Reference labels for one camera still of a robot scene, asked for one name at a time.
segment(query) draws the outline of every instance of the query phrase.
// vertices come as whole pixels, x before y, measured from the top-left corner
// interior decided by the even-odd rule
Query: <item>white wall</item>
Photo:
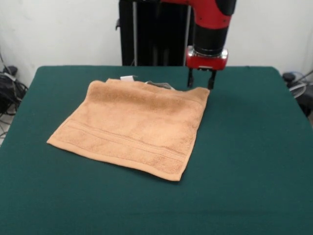
[[[237,0],[229,65],[313,69],[312,0]],[[0,45],[30,84],[41,65],[120,65],[118,0],[1,0]]]
[[[228,65],[313,69],[313,0],[237,0]]]
[[[0,46],[30,84],[42,65],[121,65],[118,0],[1,0]]]

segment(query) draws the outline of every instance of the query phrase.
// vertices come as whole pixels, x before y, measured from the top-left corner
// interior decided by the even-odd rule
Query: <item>folded towel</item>
[[[170,181],[186,169],[209,90],[168,90],[143,82],[94,81],[84,102],[47,143]]]

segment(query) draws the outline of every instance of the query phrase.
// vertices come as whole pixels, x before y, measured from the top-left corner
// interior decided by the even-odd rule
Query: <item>power cord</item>
[[[0,49],[0,61],[3,64],[3,71],[0,71],[0,118],[3,115],[14,116],[22,99],[24,98],[28,87],[20,82],[15,75],[18,69],[15,66],[7,66],[3,60]],[[1,124],[10,125],[9,122],[0,119],[0,139],[4,139],[7,131]]]
[[[293,94],[294,98],[299,98],[300,96],[302,96],[307,91],[307,87],[313,85],[313,82],[308,82],[307,80],[305,82],[302,82],[302,80],[306,79],[312,73],[313,70],[306,75],[303,75],[302,73],[297,71],[291,71],[284,74],[284,79],[287,82],[289,91]],[[301,77],[295,78],[296,74],[301,75]]]
[[[301,82],[303,79],[306,79],[306,78],[307,78],[308,76],[310,76],[311,74],[313,74],[313,70],[310,71],[309,73],[307,73],[306,75],[303,75],[302,77],[300,77],[300,78],[294,80],[291,84],[293,85],[293,84],[295,84],[295,83],[297,83],[297,82]]]

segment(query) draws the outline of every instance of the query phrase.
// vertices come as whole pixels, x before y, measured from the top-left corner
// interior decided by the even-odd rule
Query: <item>table surface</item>
[[[38,69],[0,149],[0,234],[313,234],[313,131],[273,68],[218,73],[180,182],[46,144],[91,81],[131,74],[186,90],[182,67]]]

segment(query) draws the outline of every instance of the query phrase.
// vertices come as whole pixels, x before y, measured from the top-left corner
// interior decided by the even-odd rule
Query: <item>black wrist cylinder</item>
[[[205,56],[218,56],[223,51],[228,27],[220,29],[203,28],[195,24],[194,49]]]

